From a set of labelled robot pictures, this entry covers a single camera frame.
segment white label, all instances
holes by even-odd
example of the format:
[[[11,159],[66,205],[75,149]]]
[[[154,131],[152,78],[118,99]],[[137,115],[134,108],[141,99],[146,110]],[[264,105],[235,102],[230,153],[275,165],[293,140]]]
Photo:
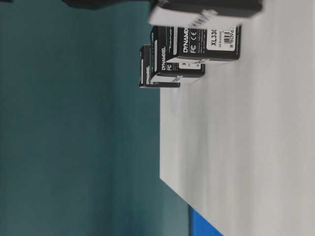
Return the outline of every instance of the white label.
[[[177,54],[177,36],[178,36],[178,28],[174,27],[173,55]]]
[[[179,63],[180,69],[193,69],[193,70],[199,70],[201,68],[201,64],[190,64],[190,63]]]
[[[184,77],[183,75],[178,75],[176,77],[174,76],[159,76],[155,75],[152,77],[151,82],[162,82],[162,83],[184,83],[184,84],[190,84],[198,80],[197,77]]]
[[[154,71],[158,70],[158,40],[154,42]]]
[[[158,5],[149,16],[149,23],[154,26],[177,26],[208,29],[214,26],[229,27],[241,24],[245,17],[221,16],[214,10],[203,10],[200,13],[164,9]]]
[[[143,59],[141,60],[141,84],[143,84]]]
[[[207,29],[207,49],[216,51],[235,50],[236,28],[228,29],[209,28]]]
[[[221,64],[221,63],[227,63],[228,61],[221,61],[221,60],[209,60],[209,59],[202,59],[202,60],[195,60],[195,59],[182,59],[182,58],[172,58],[167,61],[168,63],[185,63],[189,62],[190,64]]]

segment product box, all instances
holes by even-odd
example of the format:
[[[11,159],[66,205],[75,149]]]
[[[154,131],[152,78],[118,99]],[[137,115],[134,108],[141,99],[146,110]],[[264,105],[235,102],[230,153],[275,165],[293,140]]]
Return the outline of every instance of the product box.
[[[178,88],[180,83],[151,82],[150,45],[143,45],[140,49],[140,88]]]
[[[149,23],[207,29],[239,25],[262,10],[262,0],[155,0]]]
[[[167,27],[169,55],[173,63],[222,63],[240,57],[241,26],[191,29]]]
[[[192,83],[205,74],[204,64],[167,63],[169,48],[166,27],[153,27],[151,31],[151,81]]]

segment dynamixel box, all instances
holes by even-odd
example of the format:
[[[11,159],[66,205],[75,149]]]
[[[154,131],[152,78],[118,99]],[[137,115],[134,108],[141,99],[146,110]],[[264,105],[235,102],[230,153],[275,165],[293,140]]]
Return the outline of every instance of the dynamixel box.
[[[204,64],[167,63],[166,27],[151,31],[151,81],[192,83],[205,74]]]
[[[167,27],[167,62],[222,63],[240,57],[241,26],[191,29]]]
[[[149,23],[207,29],[239,25],[262,10],[262,0],[155,0]]]
[[[153,83],[150,71],[150,45],[143,45],[140,49],[140,88],[178,88],[180,83]]]

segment table surface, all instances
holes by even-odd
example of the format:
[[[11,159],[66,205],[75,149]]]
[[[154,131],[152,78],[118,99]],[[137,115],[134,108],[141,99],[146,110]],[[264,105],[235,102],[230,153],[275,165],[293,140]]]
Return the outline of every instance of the table surface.
[[[311,0],[266,0],[241,58],[160,91],[160,178],[222,234],[315,231]]]

